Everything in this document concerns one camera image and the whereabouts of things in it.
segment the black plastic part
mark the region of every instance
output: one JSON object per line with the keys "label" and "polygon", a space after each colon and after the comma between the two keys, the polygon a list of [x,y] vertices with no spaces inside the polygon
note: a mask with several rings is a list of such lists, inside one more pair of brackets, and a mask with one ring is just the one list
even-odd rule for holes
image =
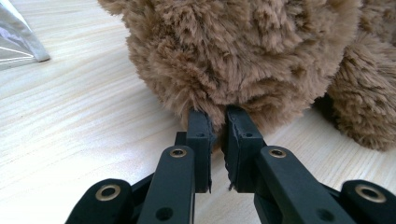
{"label": "black plastic part", "polygon": [[257,215],[259,215],[262,224],[280,224],[282,223],[282,214],[275,203],[264,199],[259,194],[254,194],[254,206]]}
{"label": "black plastic part", "polygon": [[[256,164],[280,209],[282,223],[355,223],[289,150],[264,147]],[[257,193],[267,194],[260,189]]]}
{"label": "black plastic part", "polygon": [[130,217],[129,223],[135,224],[139,219],[140,213],[143,208],[143,204],[146,200],[146,195],[149,191],[149,185],[154,174],[146,176],[144,179],[135,183],[131,186],[132,189],[132,199],[134,201],[134,211]]}
{"label": "black plastic part", "polygon": [[265,143],[248,113],[237,106],[227,107],[225,164],[231,187],[237,192],[254,193],[257,169],[254,158]]}
{"label": "black plastic part", "polygon": [[161,155],[137,223],[192,223],[194,192],[194,151],[169,147]]}
{"label": "black plastic part", "polygon": [[175,139],[175,146],[186,146],[186,132],[177,132]]}
{"label": "black plastic part", "polygon": [[126,223],[133,211],[133,196],[129,183],[118,179],[106,179],[85,192],[66,223]]}
{"label": "black plastic part", "polygon": [[209,117],[202,112],[191,110],[185,146],[194,150],[195,192],[197,193],[205,193],[212,186],[210,156],[215,139]]}
{"label": "black plastic part", "polygon": [[358,223],[396,223],[396,196],[368,181],[344,183],[340,202]]}

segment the teddy bear leg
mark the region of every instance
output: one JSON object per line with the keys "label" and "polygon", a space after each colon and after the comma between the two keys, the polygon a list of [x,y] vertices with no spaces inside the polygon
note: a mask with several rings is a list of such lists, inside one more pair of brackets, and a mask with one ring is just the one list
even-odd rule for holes
{"label": "teddy bear leg", "polygon": [[359,32],[328,89],[338,128],[364,147],[396,142],[396,48]]}

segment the brown fur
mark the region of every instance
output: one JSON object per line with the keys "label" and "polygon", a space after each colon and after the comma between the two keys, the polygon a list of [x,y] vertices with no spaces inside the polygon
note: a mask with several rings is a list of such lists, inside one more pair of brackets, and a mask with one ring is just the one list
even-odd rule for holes
{"label": "brown fur", "polygon": [[341,130],[367,147],[394,144],[391,0],[365,1],[362,9],[360,0],[99,3],[122,14],[139,76],[183,124],[190,108],[203,110],[221,133],[225,106],[240,105],[271,132],[332,83]]}

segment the wooden table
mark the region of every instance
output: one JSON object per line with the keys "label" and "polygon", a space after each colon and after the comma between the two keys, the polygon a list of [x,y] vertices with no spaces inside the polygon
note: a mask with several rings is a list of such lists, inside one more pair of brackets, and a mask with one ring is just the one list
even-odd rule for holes
{"label": "wooden table", "polygon": [[[151,174],[182,129],[137,77],[120,18],[94,0],[11,2],[51,60],[0,71],[0,223],[63,223],[94,183]],[[396,193],[396,150],[360,147],[313,109],[264,138],[333,188],[365,179]],[[252,195],[227,190],[222,153],[212,160],[195,222],[260,223]]]}

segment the plastic bag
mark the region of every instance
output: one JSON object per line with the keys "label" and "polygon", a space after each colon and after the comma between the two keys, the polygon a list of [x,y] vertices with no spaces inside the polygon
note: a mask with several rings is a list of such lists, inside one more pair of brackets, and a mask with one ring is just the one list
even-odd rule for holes
{"label": "plastic bag", "polygon": [[49,58],[17,9],[8,0],[0,0],[0,70]]}

